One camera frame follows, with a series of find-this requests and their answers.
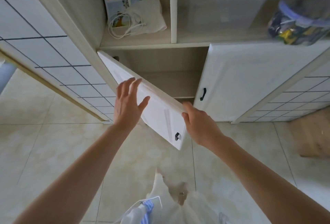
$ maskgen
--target right hand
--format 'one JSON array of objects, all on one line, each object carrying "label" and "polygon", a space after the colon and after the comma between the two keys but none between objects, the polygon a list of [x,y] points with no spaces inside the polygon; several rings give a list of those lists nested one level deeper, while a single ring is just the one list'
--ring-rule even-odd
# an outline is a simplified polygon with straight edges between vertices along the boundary
[{"label": "right hand", "polygon": [[183,106],[187,111],[182,113],[187,131],[198,145],[210,148],[212,142],[225,137],[206,112],[194,108],[190,102],[184,102]]}]

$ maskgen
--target black door handle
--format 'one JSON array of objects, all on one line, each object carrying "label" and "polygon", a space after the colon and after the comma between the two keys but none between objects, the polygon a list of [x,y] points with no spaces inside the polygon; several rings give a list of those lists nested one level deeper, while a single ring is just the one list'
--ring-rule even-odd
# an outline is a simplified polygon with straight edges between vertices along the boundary
[{"label": "black door handle", "polygon": [[206,94],[206,88],[203,88],[203,89],[204,89],[203,96],[200,97],[200,100],[201,100],[201,101],[204,100],[204,96],[205,96],[205,94]]}]

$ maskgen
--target hand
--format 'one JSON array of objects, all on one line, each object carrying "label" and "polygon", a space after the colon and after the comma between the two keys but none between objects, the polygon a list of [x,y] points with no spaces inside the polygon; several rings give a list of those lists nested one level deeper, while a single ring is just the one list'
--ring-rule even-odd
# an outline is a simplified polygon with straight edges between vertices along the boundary
[{"label": "hand", "polygon": [[132,130],[138,123],[150,99],[150,96],[147,96],[140,105],[137,104],[136,94],[141,81],[142,79],[135,80],[132,77],[123,81],[117,87],[117,97],[114,105],[114,124],[122,124]]},{"label": "hand", "polygon": [[210,144],[225,137],[214,120],[204,111],[198,110],[190,102],[183,103],[187,113],[182,113],[190,136],[198,145],[210,149]]}]

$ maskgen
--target left hand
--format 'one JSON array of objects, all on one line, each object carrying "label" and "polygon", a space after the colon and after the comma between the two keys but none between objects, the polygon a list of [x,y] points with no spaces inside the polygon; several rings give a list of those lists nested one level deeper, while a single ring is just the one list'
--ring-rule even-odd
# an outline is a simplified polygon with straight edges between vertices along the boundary
[{"label": "left hand", "polygon": [[147,96],[140,105],[137,104],[136,94],[141,81],[142,79],[135,80],[132,77],[117,87],[113,124],[122,124],[132,130],[138,123],[150,99],[150,96]]}]

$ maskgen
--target forearm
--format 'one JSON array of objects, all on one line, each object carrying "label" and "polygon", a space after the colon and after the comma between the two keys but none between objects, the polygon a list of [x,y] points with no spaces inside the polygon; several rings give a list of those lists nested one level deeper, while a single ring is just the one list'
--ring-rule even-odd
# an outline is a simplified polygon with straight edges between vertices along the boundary
[{"label": "forearm", "polygon": [[218,136],[207,148],[232,169],[273,224],[330,223],[330,213],[326,209],[255,159],[231,138]]},{"label": "forearm", "polygon": [[130,133],[123,125],[110,126],[14,223],[79,223]]}]

